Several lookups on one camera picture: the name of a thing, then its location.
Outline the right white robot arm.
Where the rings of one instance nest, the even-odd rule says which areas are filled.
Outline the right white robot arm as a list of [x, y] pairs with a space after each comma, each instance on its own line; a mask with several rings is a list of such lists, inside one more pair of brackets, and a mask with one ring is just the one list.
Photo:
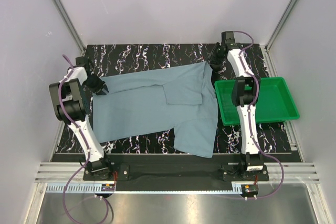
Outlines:
[[235, 83], [232, 90], [232, 103], [238, 112], [242, 146], [240, 162], [231, 176], [240, 177], [242, 180], [258, 182], [262, 174], [264, 161], [257, 139], [256, 130], [256, 104], [259, 99], [260, 80], [248, 66], [244, 52], [254, 43], [244, 47], [236, 42], [236, 31], [221, 33], [221, 42], [213, 49], [211, 67], [218, 71], [221, 62], [227, 59], [235, 74]]

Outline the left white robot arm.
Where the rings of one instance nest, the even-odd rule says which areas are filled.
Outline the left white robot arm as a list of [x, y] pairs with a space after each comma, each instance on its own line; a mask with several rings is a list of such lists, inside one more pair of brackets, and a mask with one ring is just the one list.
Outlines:
[[90, 60], [77, 57], [73, 65], [66, 55], [62, 57], [69, 63], [67, 73], [59, 82], [49, 85], [54, 113], [59, 121], [68, 125], [79, 141], [85, 154], [82, 164], [85, 173], [96, 179], [107, 180], [113, 175], [113, 167], [89, 122], [90, 103], [84, 88], [95, 95], [106, 95], [109, 93], [108, 87], [92, 73]]

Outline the blue-grey t shirt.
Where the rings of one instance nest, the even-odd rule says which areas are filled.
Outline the blue-grey t shirt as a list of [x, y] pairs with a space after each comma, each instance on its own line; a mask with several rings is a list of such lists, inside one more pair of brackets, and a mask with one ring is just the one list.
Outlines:
[[93, 98], [93, 131], [100, 143], [174, 131], [178, 151], [210, 158], [218, 104], [206, 62], [104, 77], [109, 92]]

